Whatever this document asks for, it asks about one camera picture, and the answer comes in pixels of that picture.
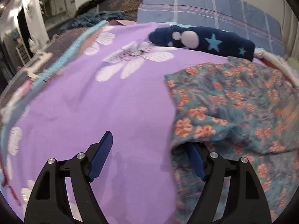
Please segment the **teal fuzzy blanket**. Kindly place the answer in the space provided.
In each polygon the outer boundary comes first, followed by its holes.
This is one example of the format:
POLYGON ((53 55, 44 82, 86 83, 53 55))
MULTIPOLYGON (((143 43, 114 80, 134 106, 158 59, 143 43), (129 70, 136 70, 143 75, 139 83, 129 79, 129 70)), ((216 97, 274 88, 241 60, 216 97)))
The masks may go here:
POLYGON ((126 17, 126 13, 123 11, 102 11, 98 13, 84 13, 64 23, 58 29, 58 34, 62 34, 67 30, 71 30, 71 29, 93 27, 94 25, 104 20, 111 21, 117 19, 124 19, 125 17, 126 17))

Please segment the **green pillow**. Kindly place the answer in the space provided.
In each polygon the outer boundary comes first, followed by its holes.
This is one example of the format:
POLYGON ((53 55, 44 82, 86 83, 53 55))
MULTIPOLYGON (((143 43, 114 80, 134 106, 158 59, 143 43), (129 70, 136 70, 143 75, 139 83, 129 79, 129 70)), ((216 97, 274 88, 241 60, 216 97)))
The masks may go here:
POLYGON ((289 58, 287 60, 290 67, 292 67, 297 73, 299 73, 299 62, 294 58, 289 58))

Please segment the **white ladder shelf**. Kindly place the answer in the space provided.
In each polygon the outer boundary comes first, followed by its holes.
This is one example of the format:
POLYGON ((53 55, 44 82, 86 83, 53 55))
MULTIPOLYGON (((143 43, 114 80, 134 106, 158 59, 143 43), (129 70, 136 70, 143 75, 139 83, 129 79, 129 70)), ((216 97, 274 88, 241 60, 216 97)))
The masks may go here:
POLYGON ((26 66, 26 64, 31 60, 30 54, 27 51, 26 46, 24 45, 24 43, 20 42, 17 46, 16 46, 16 51, 17 54, 19 55, 19 58, 22 62, 22 64, 24 66, 26 66))

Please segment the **white cat figurine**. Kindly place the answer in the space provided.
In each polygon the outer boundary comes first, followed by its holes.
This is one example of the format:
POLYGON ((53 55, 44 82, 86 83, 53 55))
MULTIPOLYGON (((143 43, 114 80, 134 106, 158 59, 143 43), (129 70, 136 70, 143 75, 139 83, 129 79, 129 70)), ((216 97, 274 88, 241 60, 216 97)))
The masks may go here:
POLYGON ((33 54, 36 54, 40 49, 40 44, 34 36, 28 39, 28 44, 29 44, 29 49, 33 54))

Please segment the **black garment on headboard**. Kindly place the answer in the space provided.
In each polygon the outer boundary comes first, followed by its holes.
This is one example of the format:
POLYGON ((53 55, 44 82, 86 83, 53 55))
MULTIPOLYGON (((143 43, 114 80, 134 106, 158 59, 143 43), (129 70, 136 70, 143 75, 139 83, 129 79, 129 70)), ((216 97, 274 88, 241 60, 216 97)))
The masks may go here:
POLYGON ((79 6, 79 8, 76 11, 75 16, 79 16, 82 14, 87 13, 89 10, 91 10, 92 8, 97 7, 97 5, 103 3, 106 0, 89 0, 86 1, 85 3, 83 3, 82 5, 79 6))

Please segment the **blue plaid pillow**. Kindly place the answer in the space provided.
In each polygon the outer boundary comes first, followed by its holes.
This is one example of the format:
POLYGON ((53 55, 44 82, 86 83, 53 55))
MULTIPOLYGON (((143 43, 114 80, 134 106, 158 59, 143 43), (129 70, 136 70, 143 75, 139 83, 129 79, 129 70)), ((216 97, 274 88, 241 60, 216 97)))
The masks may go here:
POLYGON ((230 31, 281 57, 284 46, 279 22, 242 0, 142 0, 138 23, 205 26, 230 31))

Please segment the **purple floral bedsheet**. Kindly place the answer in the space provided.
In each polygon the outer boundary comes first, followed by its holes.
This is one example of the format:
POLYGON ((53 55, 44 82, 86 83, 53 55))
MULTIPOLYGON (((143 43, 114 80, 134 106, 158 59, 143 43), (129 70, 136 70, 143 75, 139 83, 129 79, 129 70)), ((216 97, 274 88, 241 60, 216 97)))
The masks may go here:
MULTIPOLYGON (((155 45, 149 34, 161 27, 170 26, 93 26, 13 95, 4 110, 1 167, 6 204, 18 222, 25 223, 50 158, 72 159, 110 131, 112 148, 90 183, 107 223, 177 223, 170 159, 176 106, 165 75, 232 56, 155 45)), ((71 213, 81 220, 71 179, 65 183, 71 213)))

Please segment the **teal floral shirt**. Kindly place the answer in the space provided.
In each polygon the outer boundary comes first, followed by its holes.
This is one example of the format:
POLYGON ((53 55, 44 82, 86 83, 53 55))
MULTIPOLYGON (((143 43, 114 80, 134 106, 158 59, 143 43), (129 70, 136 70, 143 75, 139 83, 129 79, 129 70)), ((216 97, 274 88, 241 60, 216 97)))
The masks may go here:
POLYGON ((246 157, 275 220, 298 189, 298 94, 277 69, 230 57, 165 75, 176 113, 170 159, 176 221, 186 223, 204 187, 183 149, 201 142, 228 159, 246 157))

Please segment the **navy star fleece garment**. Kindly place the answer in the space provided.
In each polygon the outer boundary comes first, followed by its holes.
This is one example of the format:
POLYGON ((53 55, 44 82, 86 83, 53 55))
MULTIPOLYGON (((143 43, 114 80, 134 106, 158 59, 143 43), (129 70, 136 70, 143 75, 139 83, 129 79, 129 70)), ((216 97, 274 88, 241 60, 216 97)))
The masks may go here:
POLYGON ((157 28, 149 34, 149 41, 159 46, 202 51, 222 57, 253 60, 255 44, 234 32, 212 27, 183 28, 178 25, 157 28))

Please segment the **dark patterned quilt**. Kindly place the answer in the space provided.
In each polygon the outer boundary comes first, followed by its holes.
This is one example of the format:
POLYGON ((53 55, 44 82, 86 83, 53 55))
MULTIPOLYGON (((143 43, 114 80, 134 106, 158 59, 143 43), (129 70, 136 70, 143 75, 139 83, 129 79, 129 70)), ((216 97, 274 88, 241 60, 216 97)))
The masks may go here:
POLYGON ((34 79, 47 70, 87 30, 87 28, 71 29, 50 41, 45 50, 30 60, 28 67, 21 68, 5 89, 1 91, 1 105, 3 106, 5 102, 8 102, 12 94, 27 79, 34 79))

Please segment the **folded beige garment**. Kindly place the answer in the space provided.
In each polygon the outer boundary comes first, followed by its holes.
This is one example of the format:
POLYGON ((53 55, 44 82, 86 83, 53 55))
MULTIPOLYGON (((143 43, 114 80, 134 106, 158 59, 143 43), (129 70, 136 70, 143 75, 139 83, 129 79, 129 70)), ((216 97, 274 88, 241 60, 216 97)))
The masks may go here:
POLYGON ((264 50, 255 49, 254 57, 258 58, 266 66, 279 70, 284 78, 295 88, 298 88, 298 72, 296 72, 282 57, 264 50))

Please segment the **dark floral pillow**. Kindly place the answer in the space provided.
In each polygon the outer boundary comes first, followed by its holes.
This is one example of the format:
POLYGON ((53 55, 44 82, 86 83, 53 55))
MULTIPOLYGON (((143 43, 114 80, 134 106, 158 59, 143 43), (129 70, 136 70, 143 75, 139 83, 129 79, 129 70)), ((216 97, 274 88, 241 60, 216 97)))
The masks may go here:
POLYGON ((98 11, 123 11, 125 20, 137 21, 137 12, 142 0, 106 0, 98 6, 98 11))

